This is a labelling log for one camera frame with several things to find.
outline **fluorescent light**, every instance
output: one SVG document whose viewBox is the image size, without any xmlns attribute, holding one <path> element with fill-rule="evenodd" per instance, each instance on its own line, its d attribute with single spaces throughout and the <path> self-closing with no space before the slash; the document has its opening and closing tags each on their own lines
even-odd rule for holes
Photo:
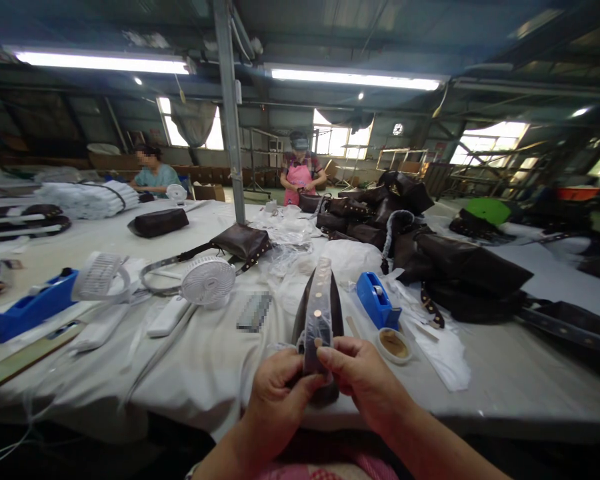
<svg viewBox="0 0 600 480">
<path fill-rule="evenodd" d="M 14 51 L 13 54 L 24 63 L 38 67 L 67 67 L 96 70 L 122 70 L 149 73 L 180 73 L 188 75 L 186 63 L 178 57 L 169 60 L 132 57 L 110 57 L 94 55 L 74 55 L 68 53 L 44 53 L 33 51 Z"/>
<path fill-rule="evenodd" d="M 440 85 L 440 81 L 438 80 L 278 68 L 271 69 L 271 76 L 278 80 L 345 83 L 348 85 L 369 85 L 372 87 L 392 87 L 416 90 L 436 90 Z"/>
<path fill-rule="evenodd" d="M 584 115 L 586 112 L 589 111 L 589 107 L 585 107 L 583 109 L 580 110 L 576 110 L 575 112 L 573 112 L 571 114 L 572 117 L 579 117 L 580 115 Z"/>
</svg>

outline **ceiling beam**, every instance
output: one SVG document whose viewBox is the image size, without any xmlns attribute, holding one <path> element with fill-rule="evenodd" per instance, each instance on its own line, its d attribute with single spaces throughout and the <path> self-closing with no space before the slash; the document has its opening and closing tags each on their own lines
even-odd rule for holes
<svg viewBox="0 0 600 480">
<path fill-rule="evenodd" d="M 560 15 L 506 52 L 490 59 L 489 63 L 512 63 L 515 68 L 519 68 L 599 27 L 600 0 L 581 2 L 578 7 Z"/>
</svg>

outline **curtain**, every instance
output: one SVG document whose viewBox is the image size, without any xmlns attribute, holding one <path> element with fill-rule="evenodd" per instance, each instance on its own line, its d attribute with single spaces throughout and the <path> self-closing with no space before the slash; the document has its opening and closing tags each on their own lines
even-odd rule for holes
<svg viewBox="0 0 600 480">
<path fill-rule="evenodd" d="M 178 133 L 187 141 L 190 148 L 198 148 L 207 141 L 216 105 L 211 102 L 180 99 L 171 101 L 171 119 L 178 127 Z"/>
<path fill-rule="evenodd" d="M 318 112 L 334 127 L 350 128 L 352 134 L 370 126 L 375 116 L 374 113 L 363 112 L 362 109 L 354 111 L 318 109 Z"/>
</svg>

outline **black strap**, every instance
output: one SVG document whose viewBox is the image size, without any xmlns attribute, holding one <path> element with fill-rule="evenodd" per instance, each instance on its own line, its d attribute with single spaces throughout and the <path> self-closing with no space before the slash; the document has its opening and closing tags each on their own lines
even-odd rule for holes
<svg viewBox="0 0 600 480">
<path fill-rule="evenodd" d="M 420 286 L 420 301 L 422 302 L 422 306 L 427 310 L 427 313 L 433 313 L 435 315 L 432 326 L 434 328 L 444 328 L 445 318 L 442 316 L 442 313 L 440 313 L 440 310 L 438 310 L 438 307 L 433 302 L 431 296 L 428 294 L 424 281 Z"/>
<path fill-rule="evenodd" d="M 107 190 L 114 192 L 114 194 L 116 194 L 116 196 L 120 199 L 120 201 L 122 202 L 122 210 L 120 210 L 118 213 L 120 213 L 121 211 L 124 211 L 125 208 L 127 208 L 127 202 L 125 202 L 124 198 L 122 198 L 122 195 L 120 195 L 116 190 L 110 188 L 110 187 L 106 187 L 104 185 L 100 185 L 99 183 L 87 183 L 88 180 L 82 180 L 79 182 L 70 182 L 70 183 L 75 183 L 76 185 L 86 185 L 88 187 L 102 187 L 102 188 L 106 188 Z"/>
</svg>

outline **worker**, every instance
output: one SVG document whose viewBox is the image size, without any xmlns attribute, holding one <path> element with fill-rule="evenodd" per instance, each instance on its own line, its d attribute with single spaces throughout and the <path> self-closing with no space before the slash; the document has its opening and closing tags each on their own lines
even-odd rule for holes
<svg viewBox="0 0 600 480">
<path fill-rule="evenodd" d="M 353 399 L 369 428 L 382 437 L 416 480 L 507 478 L 420 408 L 373 344 L 336 337 L 333 345 L 318 348 L 320 362 L 333 374 L 340 392 Z M 312 442 L 294 445 L 305 407 L 326 382 L 322 375 L 310 375 L 289 388 L 288 382 L 300 374 L 302 364 L 303 357 L 294 349 L 265 360 L 255 374 L 244 416 L 187 478 L 397 480 L 388 463 L 350 442 L 324 445 L 317 439 L 324 434 L 316 433 Z M 297 460 L 290 452 L 294 446 L 298 446 Z M 285 462 L 275 462 L 283 451 Z M 308 457 L 315 463 L 307 463 Z"/>
<path fill-rule="evenodd" d="M 298 205 L 299 194 L 315 195 L 316 186 L 327 181 L 327 174 L 316 154 L 309 151 L 309 140 L 304 133 L 294 130 L 289 140 L 292 152 L 285 153 L 280 184 L 287 189 L 285 205 Z"/>
<path fill-rule="evenodd" d="M 161 155 L 159 148 L 144 143 L 136 145 L 135 156 L 142 170 L 131 181 L 132 188 L 151 192 L 158 198 L 167 198 L 169 185 L 181 185 L 178 174 L 172 167 L 162 163 Z"/>
</svg>

